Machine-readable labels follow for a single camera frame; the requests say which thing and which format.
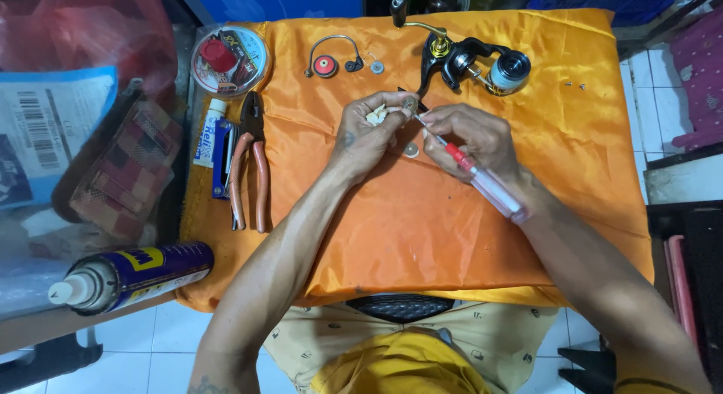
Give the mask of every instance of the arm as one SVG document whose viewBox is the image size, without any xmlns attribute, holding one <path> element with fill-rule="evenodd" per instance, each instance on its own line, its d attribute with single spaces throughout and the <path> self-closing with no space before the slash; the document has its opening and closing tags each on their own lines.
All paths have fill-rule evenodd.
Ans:
<svg viewBox="0 0 723 394">
<path fill-rule="evenodd" d="M 259 349 L 307 281 L 339 202 L 364 180 L 394 131 L 411 116 L 396 111 L 374 127 L 366 114 L 382 103 L 399 106 L 410 94 L 376 93 L 344 108 L 328 165 L 223 294 L 199 344 L 189 394 L 259 392 Z"/>
<path fill-rule="evenodd" d="M 520 228 L 565 298 L 608 339 L 621 370 L 711 391 L 698 353 L 670 308 L 615 246 L 517 162 L 508 122 L 468 105 L 436 108 L 422 119 L 435 134 L 454 132 L 464 139 L 464 151 L 526 203 L 531 216 Z M 424 151 L 466 180 L 433 136 L 425 139 Z"/>
</svg>

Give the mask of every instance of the white tile floor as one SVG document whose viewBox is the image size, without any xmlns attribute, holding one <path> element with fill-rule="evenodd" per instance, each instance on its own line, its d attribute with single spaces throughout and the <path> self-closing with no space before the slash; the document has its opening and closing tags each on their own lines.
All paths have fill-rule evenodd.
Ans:
<svg viewBox="0 0 723 394">
<path fill-rule="evenodd" d="M 646 161 L 681 152 L 670 141 L 692 130 L 688 101 L 666 48 L 636 54 L 620 63 L 620 72 L 628 103 L 636 166 L 645 195 L 642 171 Z M 196 347 L 210 317 L 210 314 L 170 302 L 100 324 L 95 328 L 95 334 L 98 343 L 104 344 L 101 360 L 15 394 L 183 393 Z M 79 341 L 85 343 L 86 334 L 78 335 Z M 537 352 L 530 380 L 518 394 L 575 394 L 574 387 L 557 376 L 558 369 L 571 367 L 569 361 L 557 355 L 557 349 L 595 350 L 599 347 L 598 336 L 595 328 L 581 315 L 572 309 L 561 309 Z M 0 356 L 0 363 L 20 355 L 22 352 Z M 257 368 L 262 393 L 295 392 L 264 351 L 259 355 Z"/>
</svg>

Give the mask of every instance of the red plastic bag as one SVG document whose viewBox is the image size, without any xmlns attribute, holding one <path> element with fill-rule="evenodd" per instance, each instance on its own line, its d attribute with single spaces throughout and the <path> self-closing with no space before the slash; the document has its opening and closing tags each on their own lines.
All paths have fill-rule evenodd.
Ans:
<svg viewBox="0 0 723 394">
<path fill-rule="evenodd" d="M 68 71 L 114 65 L 151 97 L 174 91 L 173 30 L 160 0 L 0 0 L 0 68 Z"/>
</svg>

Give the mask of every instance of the yellow shirt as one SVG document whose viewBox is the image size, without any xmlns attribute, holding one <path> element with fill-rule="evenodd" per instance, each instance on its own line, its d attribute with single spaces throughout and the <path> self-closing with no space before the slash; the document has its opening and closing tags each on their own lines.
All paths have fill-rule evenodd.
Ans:
<svg viewBox="0 0 723 394">
<path fill-rule="evenodd" d="M 311 388 L 320 394 L 490 394 L 462 356 L 439 339 L 414 332 L 377 335 L 359 343 L 324 365 Z M 615 394 L 632 393 L 690 394 L 659 380 L 626 376 Z"/>
</svg>

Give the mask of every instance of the hand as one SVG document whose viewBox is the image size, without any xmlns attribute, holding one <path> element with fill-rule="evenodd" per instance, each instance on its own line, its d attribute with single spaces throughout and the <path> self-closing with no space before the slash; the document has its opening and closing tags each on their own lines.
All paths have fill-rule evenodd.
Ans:
<svg viewBox="0 0 723 394">
<path fill-rule="evenodd" d="M 510 124 L 506 120 L 465 103 L 439 106 L 420 117 L 427 124 L 429 133 L 454 133 L 461 137 L 465 145 L 459 149 L 492 170 L 505 183 L 514 184 L 520 180 L 522 168 L 517 162 Z M 458 167 L 434 136 L 424 138 L 424 152 L 439 167 L 460 181 L 469 182 L 469 175 Z"/>
<path fill-rule="evenodd" d="M 410 95 L 419 99 L 416 93 L 377 92 L 349 103 L 341 114 L 329 166 L 348 176 L 352 184 L 362 182 L 382 159 L 394 132 L 410 120 L 411 112 L 399 108 L 389 113 L 378 126 L 367 122 L 366 115 L 382 104 L 387 108 L 401 107 L 403 99 Z"/>
</svg>

